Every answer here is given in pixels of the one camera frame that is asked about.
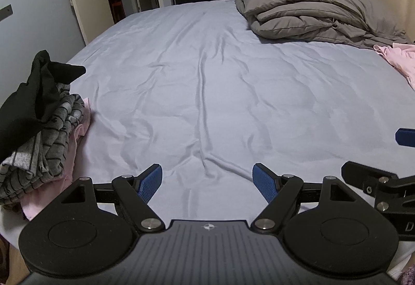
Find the bed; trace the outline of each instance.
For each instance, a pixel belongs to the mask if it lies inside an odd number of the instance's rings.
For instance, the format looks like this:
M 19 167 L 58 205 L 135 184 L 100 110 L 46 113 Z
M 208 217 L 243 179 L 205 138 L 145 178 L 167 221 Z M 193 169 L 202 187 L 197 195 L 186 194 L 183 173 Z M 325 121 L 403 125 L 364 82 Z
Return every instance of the bed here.
M 414 40 L 409 2 L 386 0 Z M 415 93 L 403 76 L 372 50 L 259 38 L 234 0 L 129 16 L 69 63 L 86 67 L 71 91 L 92 109 L 74 178 L 107 183 L 161 164 L 149 205 L 167 226 L 251 222 L 266 206 L 252 182 L 257 162 L 307 182 L 341 177 L 349 160 L 413 174 L 414 149 L 394 139 L 398 128 L 415 128 Z M 16 246 L 24 223 L 1 214 L 1 234 Z M 402 242 L 391 267 L 414 250 Z

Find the folded clothes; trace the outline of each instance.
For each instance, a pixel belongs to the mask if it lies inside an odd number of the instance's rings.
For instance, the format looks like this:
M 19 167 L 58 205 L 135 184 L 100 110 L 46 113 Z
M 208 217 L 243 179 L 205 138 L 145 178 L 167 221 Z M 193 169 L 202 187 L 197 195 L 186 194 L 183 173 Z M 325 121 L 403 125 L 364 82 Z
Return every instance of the folded clothes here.
M 31 221 L 40 211 L 42 211 L 56 196 L 65 190 L 72 183 L 73 167 L 75 165 L 77 140 L 81 136 L 85 136 L 90 120 L 91 109 L 89 99 L 84 99 L 84 117 L 82 122 L 69 135 L 68 151 L 64 162 L 64 173 L 62 176 L 56 177 L 49 183 L 46 183 L 36 190 L 26 194 L 20 200 L 22 210 L 26 218 Z
M 61 177 L 70 133 L 82 121 L 84 102 L 57 84 L 59 103 L 43 129 L 0 164 L 0 204 L 19 201 L 26 193 Z
M 375 45 L 374 48 L 376 53 L 395 67 L 415 90 L 415 45 L 393 43 L 392 47 Z
M 45 127 L 59 106 L 57 83 L 69 85 L 85 72 L 83 66 L 50 61 L 46 51 L 35 56 L 27 82 L 0 107 L 0 162 Z

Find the folded duvet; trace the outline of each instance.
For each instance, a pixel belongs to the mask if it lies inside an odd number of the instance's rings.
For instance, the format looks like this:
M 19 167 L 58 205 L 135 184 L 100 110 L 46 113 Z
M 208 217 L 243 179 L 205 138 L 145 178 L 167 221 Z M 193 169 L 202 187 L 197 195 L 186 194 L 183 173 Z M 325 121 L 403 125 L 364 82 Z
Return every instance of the folded duvet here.
M 267 39 L 323 41 L 372 49 L 407 44 L 380 0 L 235 0 L 254 33 Z

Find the screw head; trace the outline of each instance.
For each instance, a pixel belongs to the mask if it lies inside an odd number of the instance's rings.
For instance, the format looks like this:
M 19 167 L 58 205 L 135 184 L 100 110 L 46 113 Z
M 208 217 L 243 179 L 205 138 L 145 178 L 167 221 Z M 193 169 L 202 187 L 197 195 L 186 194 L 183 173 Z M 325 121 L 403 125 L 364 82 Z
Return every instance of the screw head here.
M 379 182 L 381 183 L 386 183 L 387 181 L 389 181 L 389 178 L 387 178 L 386 176 L 383 176 L 379 179 Z
M 376 208 L 381 211 L 384 212 L 389 208 L 389 204 L 387 204 L 386 202 L 380 202 L 378 203 L 378 205 L 376 206 Z
M 255 226 L 261 230 L 269 230 L 275 226 L 275 222 L 272 219 L 261 218 L 255 221 Z
M 161 226 L 161 221 L 157 218 L 146 218 L 141 221 L 141 226 L 145 229 L 154 230 Z

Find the pink shirt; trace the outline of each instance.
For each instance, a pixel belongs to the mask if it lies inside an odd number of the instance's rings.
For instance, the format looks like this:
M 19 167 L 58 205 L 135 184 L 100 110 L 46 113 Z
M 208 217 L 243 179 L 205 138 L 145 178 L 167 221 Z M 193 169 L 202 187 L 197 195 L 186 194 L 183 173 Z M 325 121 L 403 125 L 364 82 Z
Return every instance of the pink shirt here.
M 415 90 L 415 45 L 393 43 L 390 46 L 374 46 L 377 54 L 384 57 L 401 73 Z
M 20 199 L 23 212 L 31 221 L 39 212 L 41 212 L 52 200 L 58 196 L 72 183 L 73 167 L 75 165 L 76 148 L 78 146 L 77 140 L 84 136 L 89 128 L 91 121 L 91 108 L 89 99 L 84 99 L 85 109 L 84 118 L 82 122 L 69 135 L 68 151 L 66 153 L 66 161 L 64 163 L 64 173 L 54 181 L 46 183 L 24 195 Z

